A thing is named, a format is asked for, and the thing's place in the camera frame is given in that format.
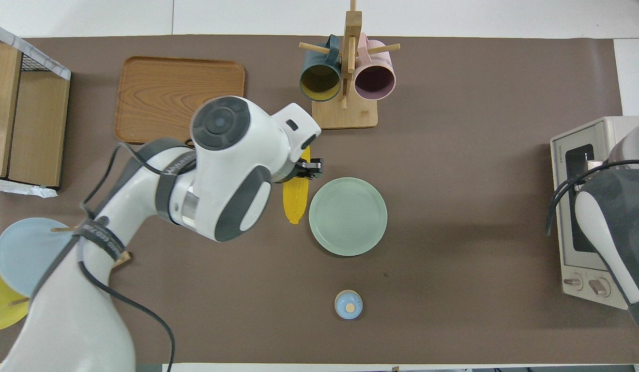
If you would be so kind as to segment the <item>pink mug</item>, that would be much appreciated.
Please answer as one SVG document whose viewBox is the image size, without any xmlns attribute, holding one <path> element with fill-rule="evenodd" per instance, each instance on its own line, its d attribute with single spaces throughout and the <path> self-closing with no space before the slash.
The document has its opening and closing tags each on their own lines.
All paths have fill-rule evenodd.
<svg viewBox="0 0 639 372">
<path fill-rule="evenodd" d="M 355 59 L 354 88 L 363 99 L 373 101 L 384 99 L 395 88 L 396 75 L 390 52 L 386 50 L 369 53 L 369 49 L 383 46 L 383 42 L 369 39 L 365 33 L 360 33 Z"/>
</svg>

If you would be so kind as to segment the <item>small blue lid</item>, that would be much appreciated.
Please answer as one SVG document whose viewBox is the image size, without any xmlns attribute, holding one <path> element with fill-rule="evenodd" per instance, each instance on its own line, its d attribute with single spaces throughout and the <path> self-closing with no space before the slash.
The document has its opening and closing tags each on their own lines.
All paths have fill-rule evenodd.
<svg viewBox="0 0 639 372">
<path fill-rule="evenodd" d="M 362 298 L 355 290 L 342 290 L 334 299 L 334 311 L 343 320 L 355 320 L 363 311 Z"/>
</svg>

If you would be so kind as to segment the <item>white toaster oven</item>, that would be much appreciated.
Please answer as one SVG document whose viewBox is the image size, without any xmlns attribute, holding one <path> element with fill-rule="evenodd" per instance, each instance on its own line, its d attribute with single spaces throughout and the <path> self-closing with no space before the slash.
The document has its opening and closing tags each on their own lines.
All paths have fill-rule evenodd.
<svg viewBox="0 0 639 372">
<path fill-rule="evenodd" d="M 611 150 L 638 126 L 639 116 L 604 116 L 552 137 L 554 186 L 605 162 Z M 561 198 L 550 224 L 557 228 L 561 289 L 567 295 L 625 310 L 624 297 L 578 225 L 575 196 L 576 190 L 571 189 Z"/>
</svg>

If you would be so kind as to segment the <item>wooden mug tree stand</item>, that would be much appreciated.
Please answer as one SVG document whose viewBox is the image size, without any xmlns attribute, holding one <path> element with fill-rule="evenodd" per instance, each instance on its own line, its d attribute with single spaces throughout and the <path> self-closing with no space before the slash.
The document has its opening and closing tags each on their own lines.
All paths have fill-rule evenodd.
<svg viewBox="0 0 639 372">
<path fill-rule="evenodd" d="M 350 0 L 345 15 L 343 36 L 339 37 L 339 50 L 342 58 L 342 88 L 333 99 L 325 102 L 312 101 L 312 116 L 322 129 L 369 129 L 378 124 L 378 101 L 363 99 L 355 92 L 354 71 L 359 36 L 362 30 L 362 12 L 357 9 L 357 0 Z M 301 42 L 299 47 L 327 53 L 323 44 Z M 369 53 L 379 53 L 400 49 L 400 44 L 390 44 L 369 49 Z"/>
</svg>

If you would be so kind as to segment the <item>brown table mat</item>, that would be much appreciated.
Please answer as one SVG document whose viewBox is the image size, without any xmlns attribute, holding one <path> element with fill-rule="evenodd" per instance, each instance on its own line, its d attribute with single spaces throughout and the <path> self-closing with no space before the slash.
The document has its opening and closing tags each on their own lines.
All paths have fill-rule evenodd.
<svg viewBox="0 0 639 372">
<path fill-rule="evenodd" d="M 371 129 L 311 144 L 327 181 L 363 179 L 388 210 L 381 241 L 338 257 L 291 225 L 281 188 L 243 236 L 215 243 L 147 219 L 111 286 L 161 316 L 176 362 L 634 364 L 624 310 L 561 292 L 551 137 L 620 116 L 610 39 L 381 36 L 394 92 Z M 336 295 L 363 311 L 343 320 Z"/>
</svg>

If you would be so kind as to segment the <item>light blue plate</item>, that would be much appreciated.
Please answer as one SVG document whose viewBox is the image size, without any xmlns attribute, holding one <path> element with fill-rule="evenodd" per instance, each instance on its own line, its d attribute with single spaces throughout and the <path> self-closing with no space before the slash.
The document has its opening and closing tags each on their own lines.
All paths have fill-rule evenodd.
<svg viewBox="0 0 639 372">
<path fill-rule="evenodd" d="M 15 292 L 30 298 L 72 233 L 62 222 L 48 218 L 11 224 L 0 235 L 0 276 Z"/>
</svg>

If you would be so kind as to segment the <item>wooden serving tray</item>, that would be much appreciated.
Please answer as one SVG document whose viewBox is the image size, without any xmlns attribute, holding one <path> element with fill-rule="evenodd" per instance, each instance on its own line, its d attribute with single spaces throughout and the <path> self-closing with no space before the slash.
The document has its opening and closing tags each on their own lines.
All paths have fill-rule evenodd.
<svg viewBox="0 0 639 372">
<path fill-rule="evenodd" d="M 130 144 L 184 142 L 196 109 L 223 95 L 242 97 L 245 89 L 246 71 L 234 61 L 129 57 L 119 76 L 114 132 Z"/>
</svg>

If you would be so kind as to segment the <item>yellow corn cob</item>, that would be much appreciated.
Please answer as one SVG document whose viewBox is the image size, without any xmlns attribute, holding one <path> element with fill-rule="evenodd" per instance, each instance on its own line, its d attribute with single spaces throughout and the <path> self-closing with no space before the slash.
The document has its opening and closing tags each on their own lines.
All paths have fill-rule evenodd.
<svg viewBox="0 0 639 372">
<path fill-rule="evenodd" d="M 283 209 L 289 223 L 299 224 L 306 213 L 310 180 L 308 178 L 293 177 L 283 184 Z"/>
</svg>

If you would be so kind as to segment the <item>dark teal mug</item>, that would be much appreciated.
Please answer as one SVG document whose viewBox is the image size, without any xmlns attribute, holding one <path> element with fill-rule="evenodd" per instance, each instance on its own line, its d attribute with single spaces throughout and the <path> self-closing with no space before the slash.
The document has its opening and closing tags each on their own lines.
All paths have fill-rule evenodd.
<svg viewBox="0 0 639 372">
<path fill-rule="evenodd" d="M 330 35 L 321 47 L 327 53 L 306 50 L 299 85 L 308 99 L 325 102 L 333 99 L 342 88 L 342 58 L 339 37 Z"/>
</svg>

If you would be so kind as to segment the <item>green plate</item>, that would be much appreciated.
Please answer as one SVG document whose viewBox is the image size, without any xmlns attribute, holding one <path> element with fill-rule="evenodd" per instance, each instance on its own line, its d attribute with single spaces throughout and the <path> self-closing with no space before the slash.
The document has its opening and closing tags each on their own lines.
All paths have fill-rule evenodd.
<svg viewBox="0 0 639 372">
<path fill-rule="evenodd" d="M 309 226 L 326 251 L 360 256 L 383 238 L 388 210 L 379 190 L 365 180 L 341 177 L 324 184 L 312 198 Z"/>
</svg>

